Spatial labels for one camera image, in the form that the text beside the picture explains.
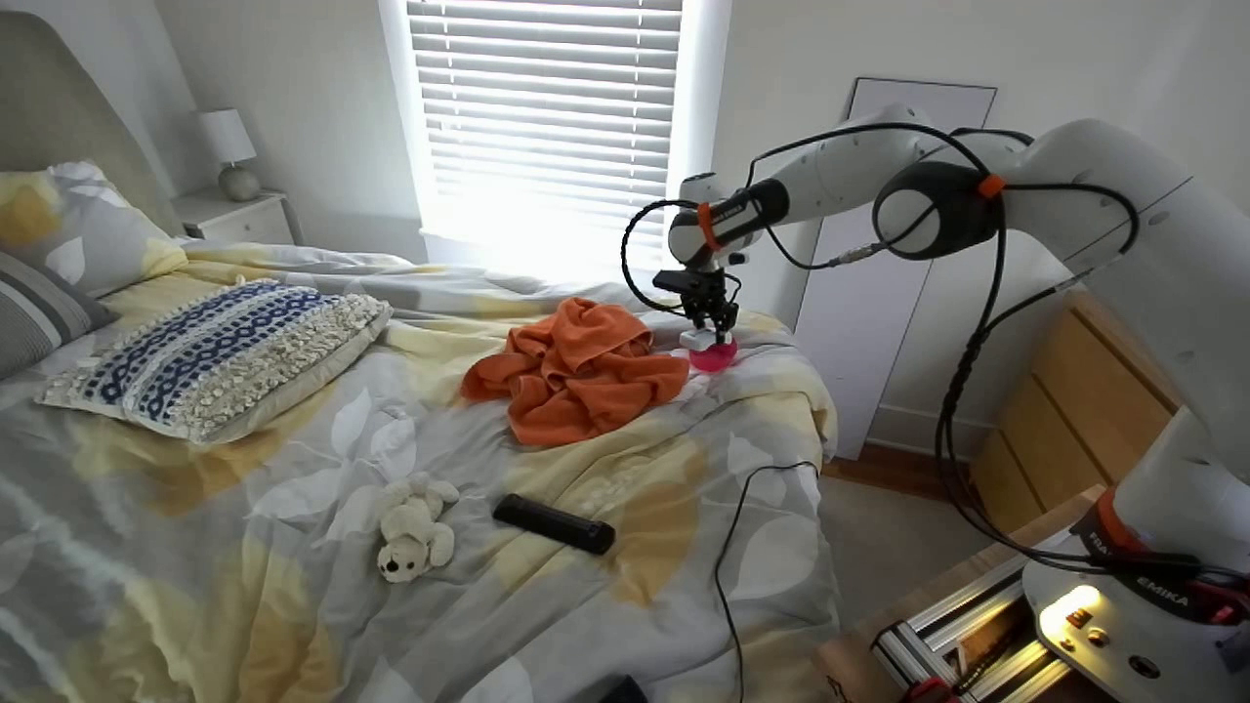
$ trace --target headboard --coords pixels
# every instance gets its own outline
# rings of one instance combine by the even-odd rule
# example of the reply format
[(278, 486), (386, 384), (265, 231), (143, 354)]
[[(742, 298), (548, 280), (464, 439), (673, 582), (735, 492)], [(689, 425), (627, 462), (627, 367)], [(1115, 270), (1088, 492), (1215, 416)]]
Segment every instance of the headboard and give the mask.
[(0, 12), (0, 173), (95, 162), (163, 231), (179, 231), (155, 175), (69, 48), (41, 17)]

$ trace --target blue and white patterned pillow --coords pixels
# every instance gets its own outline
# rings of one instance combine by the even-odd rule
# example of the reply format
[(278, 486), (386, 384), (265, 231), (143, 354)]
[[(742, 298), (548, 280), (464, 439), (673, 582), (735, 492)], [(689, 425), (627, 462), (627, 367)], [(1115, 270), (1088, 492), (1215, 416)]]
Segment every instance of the blue and white patterned pillow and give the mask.
[(224, 447), (349, 370), (386, 319), (392, 304), (362, 294), (236, 287), (77, 362), (41, 404)]

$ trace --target window blinds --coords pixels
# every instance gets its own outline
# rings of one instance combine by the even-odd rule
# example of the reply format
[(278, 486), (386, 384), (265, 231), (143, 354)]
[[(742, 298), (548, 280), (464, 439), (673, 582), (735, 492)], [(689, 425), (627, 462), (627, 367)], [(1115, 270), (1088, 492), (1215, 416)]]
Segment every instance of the window blinds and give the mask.
[[(508, 270), (582, 254), (612, 279), (629, 215), (664, 196), (680, 0), (416, 0), (434, 236)], [(640, 254), (659, 250), (659, 220)]]

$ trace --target black cable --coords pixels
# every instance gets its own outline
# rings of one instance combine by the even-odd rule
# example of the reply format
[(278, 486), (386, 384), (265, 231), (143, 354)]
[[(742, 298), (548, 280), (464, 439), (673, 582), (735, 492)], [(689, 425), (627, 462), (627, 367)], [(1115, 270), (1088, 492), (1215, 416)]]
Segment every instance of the black cable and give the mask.
[(627, 223), (627, 236), (623, 236), (623, 279), (627, 279), (629, 294), (634, 294), (640, 304), (659, 309), (659, 313), (680, 313), (680, 304), (659, 304), (659, 302), (651, 302), (651, 298), (634, 280), (634, 270), (629, 270), (629, 241), (634, 241), (636, 223), (649, 220), (651, 210), (664, 210), (664, 209), (699, 210), (699, 205), (692, 205), (692, 199), (651, 199), (651, 205), (646, 205), (646, 209)]
[(729, 304), (740, 304), (740, 294), (742, 294), (742, 279), (728, 275), (728, 280), (735, 280)]
[(735, 547), (740, 518), (742, 518), (742, 508), (748, 508), (748, 495), (749, 495), (755, 475), (761, 475), (761, 474), (796, 474), (796, 470), (815, 474), (811, 462), (758, 466), (758, 470), (748, 474), (748, 479), (742, 479), (742, 487), (740, 487), (740, 504), (735, 504), (729, 526), (728, 526), (728, 539), (718, 543), (718, 556), (715, 556), (715, 564), (710, 564), (710, 585), (715, 585), (718, 610), (723, 610), (728, 630), (729, 630), (729, 641), (735, 641), (735, 699), (740, 699), (740, 703), (742, 703), (742, 690), (748, 690), (748, 663), (742, 663), (740, 621), (735, 621), (735, 610), (729, 610), (729, 596), (728, 596), (728, 585), (723, 585), (723, 568), (728, 568), (728, 556), (729, 556), (729, 547)]
[[(892, 241), (904, 241), (912, 238), (939, 209), (929, 205), (923, 215), (913, 215)], [(792, 270), (838, 270), (838, 265), (853, 265), (853, 263), (865, 263), (865, 259), (875, 259), (884, 250), (892, 250), (892, 241), (871, 241), (871, 248), (854, 248), (854, 250), (841, 250), (815, 265), (800, 263), (792, 250), (782, 248), (776, 231), (765, 228), (771, 241), (776, 248), (776, 254), (792, 265)]]
[(1008, 223), (995, 236), (989, 294), (985, 294), (977, 327), (989, 327), (989, 315), (994, 315), (994, 309), (1002, 304), (1002, 294), (1005, 294), (1005, 275), (1008, 275)]
[(1008, 192), (1091, 192), (1091, 196), (1115, 199), (1117, 209), (1125, 209), (1125, 220), (1130, 220), (1130, 236), (1121, 241), (1121, 254), (1137, 248), (1140, 210), (1130, 196), (1121, 196), (1115, 186), (1101, 186), (1101, 185), (1008, 185)]
[[(904, 125), (900, 125), (900, 123), (887, 123), (884, 129), (929, 132), (929, 138), (939, 138), (940, 146), (956, 147), (977, 173), (989, 175), (989, 167), (985, 167), (960, 141), (952, 141), (952, 138), (944, 138), (944, 132), (939, 132), (939, 129), (905, 125), (905, 123), (904, 123)], [(805, 141), (789, 141), (789, 146), (782, 146), (782, 147), (771, 147), (771, 153), (761, 153), (761, 155), (749, 162), (748, 186), (755, 185), (758, 162), (771, 162), (771, 155), (782, 155), (782, 153), (815, 146), (815, 141), (853, 138), (853, 132), (880, 132), (880, 129), (871, 129), (871, 125), (853, 125), (853, 129), (831, 129), (831, 132), (815, 132), (815, 138), (805, 138)], [(772, 238), (772, 248), (782, 250), (782, 259), (792, 263), (796, 270), (824, 270), (824, 265), (805, 265), (805, 263), (796, 263), (796, 259), (782, 248), (782, 238), (776, 238), (772, 231), (771, 231), (771, 238)], [(966, 516), (970, 526), (977, 526), (977, 531), (989, 535), (994, 543), (1015, 547), (1020, 556), (1047, 557), (1047, 556), (1015, 543), (1013, 535), (1005, 535), (989, 516), (970, 511), (970, 508), (966, 508), (966, 495), (952, 487), (952, 474), (956, 474), (956, 466), (952, 466), (952, 416), (956, 416), (956, 397), (960, 397), (960, 391), (966, 391), (966, 379), (974, 376), (974, 362), (977, 362), (989, 334), (994, 334), (995, 326), (1005, 326), (1008, 315), (1022, 313), (1026, 304), (1037, 304), (1037, 302), (1045, 302), (1045, 298), (1052, 298), (1052, 294), (1058, 291), (1058, 287), (1052, 287), (1052, 291), (1026, 298), (1022, 304), (1013, 304), (1005, 315), (989, 319), (994, 309), (995, 309), (1002, 287), (1005, 287), (1005, 259), (1008, 259), (1008, 248), (1005, 248), (1005, 241), (1008, 241), (1008, 228), (1002, 228), (1002, 236), (995, 236), (994, 287), (989, 287), (979, 319), (977, 319), (977, 327), (974, 327), (974, 337), (970, 337), (970, 345), (966, 345), (966, 354), (960, 354), (960, 362), (956, 362), (956, 376), (952, 376), (952, 384), (948, 384), (948, 391), (944, 391), (944, 404), (940, 404), (940, 416), (939, 416), (933, 457), (939, 457), (939, 474), (940, 474), (940, 486), (944, 486), (948, 504)]]
[(1074, 280), (1077, 280), (1077, 279), (1058, 280), (1058, 287), (1047, 287), (1047, 291), (1022, 298), (1020, 304), (1005, 309), (1002, 315), (994, 315), (994, 319), (985, 319), (985, 326), (974, 327), (974, 337), (970, 337), (970, 345), (966, 345), (966, 353), (960, 353), (960, 360), (956, 360), (956, 370), (952, 370), (952, 379), (948, 379), (948, 387), (944, 387), (940, 416), (939, 416), (939, 435), (933, 435), (933, 462), (939, 462), (939, 475), (940, 475), (940, 487), (944, 487), (944, 500), (952, 504), (952, 511), (956, 511), (974, 531), (979, 531), (985, 539), (1005, 543), (1005, 547), (1020, 550), (1022, 557), (1047, 564), (1047, 568), (1055, 568), (1055, 569), (1095, 569), (1095, 568), (1091, 568), (1091, 557), (1077, 557), (1077, 556), (1052, 556), (1052, 550), (1022, 547), (1022, 543), (1015, 543), (1008, 531), (1002, 531), (985, 511), (977, 511), (977, 508), (966, 504), (966, 495), (960, 495), (966, 486), (956, 486), (952, 417), (956, 417), (956, 404), (960, 404), (960, 393), (966, 393), (966, 384), (970, 384), (970, 376), (974, 376), (974, 367), (977, 367), (977, 354), (979, 354), (985, 340), (989, 340), (1005, 319), (1020, 315), (1022, 309), (1041, 304), (1045, 298), (1052, 298), (1052, 294), (1058, 294), (1058, 291), (1065, 291), (1065, 287), (1074, 287)]
[(792, 153), (792, 147), (805, 147), (805, 146), (822, 146), (822, 141), (838, 141), (838, 138), (854, 138), (854, 132), (926, 132), (926, 138), (948, 146), (952, 153), (960, 153), (979, 175), (989, 175), (985, 162), (979, 162), (974, 147), (966, 147), (956, 138), (940, 132), (940, 129), (929, 129), (929, 125), (920, 125), (920, 123), (865, 123), (865, 125), (844, 125), (844, 129), (811, 132), (811, 138), (776, 146), (776, 147), (771, 147), (771, 153), (758, 153), (758, 155), (748, 164), (748, 186), (755, 185), (758, 162), (772, 162), (772, 155), (782, 155), (782, 153)]
[(1005, 141), (1015, 141), (1015, 146), (1037, 146), (1030, 132), (1020, 132), (1020, 129), (952, 129), (948, 138), (977, 138), (977, 132), (989, 132), (989, 138), (1005, 138)]

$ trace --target nightstand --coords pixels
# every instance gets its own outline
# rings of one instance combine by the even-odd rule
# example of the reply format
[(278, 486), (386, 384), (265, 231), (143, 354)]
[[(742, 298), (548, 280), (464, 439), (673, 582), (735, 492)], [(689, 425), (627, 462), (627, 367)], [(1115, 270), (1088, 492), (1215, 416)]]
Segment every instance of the nightstand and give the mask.
[(205, 241), (298, 241), (282, 192), (265, 192), (250, 205), (231, 205), (220, 192), (192, 192), (172, 209), (179, 210), (185, 231)]

